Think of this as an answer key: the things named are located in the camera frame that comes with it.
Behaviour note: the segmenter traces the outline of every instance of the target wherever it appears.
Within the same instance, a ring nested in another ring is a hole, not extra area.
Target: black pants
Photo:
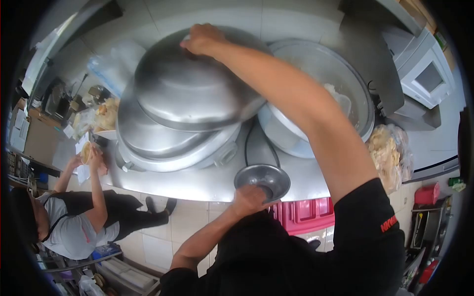
[[[134,231],[167,224],[168,219],[168,214],[164,211],[160,213],[142,212],[138,210],[127,211],[120,215],[118,220],[120,230],[114,242],[125,238]]]

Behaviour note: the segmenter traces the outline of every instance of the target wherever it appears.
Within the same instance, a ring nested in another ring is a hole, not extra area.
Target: black t-shirt
[[[161,278],[161,295],[394,295],[404,267],[404,235],[379,179],[334,205],[334,250],[289,236],[266,212],[239,221],[198,277],[187,268]]]

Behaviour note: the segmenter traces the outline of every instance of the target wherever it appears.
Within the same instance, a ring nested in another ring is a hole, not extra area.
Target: red container
[[[428,267],[425,268],[425,270],[421,274],[421,277],[419,278],[419,282],[421,284],[428,283],[429,279],[433,275],[433,272],[435,271],[436,267],[438,266],[438,263],[439,263],[439,260],[434,260]]]
[[[330,197],[279,203],[273,206],[273,216],[289,235],[321,230],[335,221]]]
[[[415,204],[434,205],[439,197],[439,183],[419,188],[415,192]]]

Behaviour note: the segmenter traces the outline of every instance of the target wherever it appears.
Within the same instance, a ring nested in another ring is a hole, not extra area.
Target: black apron
[[[54,193],[48,196],[43,205],[45,205],[51,197],[59,198],[64,201],[66,204],[67,214],[62,215],[55,221],[55,223],[49,229],[48,235],[43,240],[43,242],[49,238],[59,220],[67,216],[80,215],[94,208],[92,203],[92,192],[70,191]],[[105,206],[107,208],[107,220],[105,221],[104,228],[107,228],[117,222],[125,213],[134,211],[143,205],[134,196],[117,194],[113,190],[104,191],[104,199]]]

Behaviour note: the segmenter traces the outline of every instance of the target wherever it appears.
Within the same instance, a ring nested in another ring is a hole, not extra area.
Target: bowl of food
[[[87,141],[81,150],[81,161],[83,164],[89,163],[89,160],[91,159],[91,149],[92,143],[90,141]]]
[[[269,164],[254,164],[241,169],[234,178],[236,189],[244,185],[257,185],[265,195],[265,203],[277,201],[290,190],[290,177],[280,168]]]

